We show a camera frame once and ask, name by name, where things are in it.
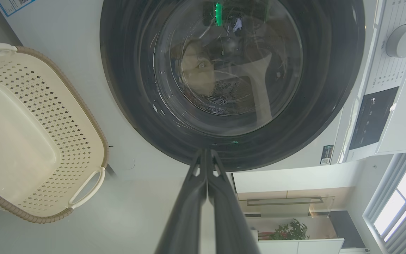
window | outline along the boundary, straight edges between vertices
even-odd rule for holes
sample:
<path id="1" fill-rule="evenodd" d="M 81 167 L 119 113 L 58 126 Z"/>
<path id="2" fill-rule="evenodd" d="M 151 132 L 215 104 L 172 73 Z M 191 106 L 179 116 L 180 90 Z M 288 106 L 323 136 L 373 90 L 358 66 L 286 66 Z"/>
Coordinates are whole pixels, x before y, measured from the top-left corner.
<path id="1" fill-rule="evenodd" d="M 406 251 L 406 154 L 399 156 L 390 164 L 392 171 L 387 172 L 379 197 L 367 211 L 390 254 Z"/>

white wall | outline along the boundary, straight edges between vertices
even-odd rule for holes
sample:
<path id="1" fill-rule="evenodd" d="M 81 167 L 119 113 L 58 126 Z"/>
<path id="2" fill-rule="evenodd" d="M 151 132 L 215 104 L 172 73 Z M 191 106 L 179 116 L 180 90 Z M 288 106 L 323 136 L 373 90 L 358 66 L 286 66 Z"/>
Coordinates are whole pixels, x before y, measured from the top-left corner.
<path id="1" fill-rule="evenodd" d="M 380 254 L 382 251 L 364 222 L 363 214 L 392 158 L 393 155 L 383 155 L 366 159 L 364 169 L 359 176 L 358 183 L 347 206 L 349 215 L 371 254 Z"/>
<path id="2" fill-rule="evenodd" d="M 364 161 L 299 169 L 234 173 L 238 193 L 355 186 Z"/>

qr code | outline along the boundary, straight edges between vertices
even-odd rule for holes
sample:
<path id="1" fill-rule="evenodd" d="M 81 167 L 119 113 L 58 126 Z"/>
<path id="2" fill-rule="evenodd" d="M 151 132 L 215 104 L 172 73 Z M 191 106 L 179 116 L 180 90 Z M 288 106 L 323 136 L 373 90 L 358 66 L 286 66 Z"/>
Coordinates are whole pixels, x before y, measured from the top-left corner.
<path id="1" fill-rule="evenodd" d="M 330 163 L 330 158 L 325 158 L 320 160 L 320 164 L 329 164 Z"/>

green plant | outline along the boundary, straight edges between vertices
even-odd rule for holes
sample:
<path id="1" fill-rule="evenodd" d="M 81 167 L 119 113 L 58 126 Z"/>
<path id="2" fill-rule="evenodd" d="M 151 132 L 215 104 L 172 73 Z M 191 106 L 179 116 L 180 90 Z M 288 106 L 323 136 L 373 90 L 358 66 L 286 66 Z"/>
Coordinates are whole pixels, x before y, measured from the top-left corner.
<path id="1" fill-rule="evenodd" d="M 280 225 L 269 237 L 271 240 L 305 240 L 309 238 L 309 235 L 306 235 L 307 230 L 305 224 L 293 219 L 289 224 Z"/>

white plastic basket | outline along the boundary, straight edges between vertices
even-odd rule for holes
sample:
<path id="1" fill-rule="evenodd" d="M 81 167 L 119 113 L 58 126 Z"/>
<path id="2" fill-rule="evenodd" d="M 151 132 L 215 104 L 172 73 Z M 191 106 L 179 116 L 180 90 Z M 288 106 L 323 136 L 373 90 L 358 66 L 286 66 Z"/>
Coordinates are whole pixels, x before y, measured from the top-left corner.
<path id="1" fill-rule="evenodd" d="M 0 43 L 0 207 L 48 223 L 103 183 L 107 142 L 60 69 L 35 50 Z M 93 189 L 79 192 L 95 175 Z"/>

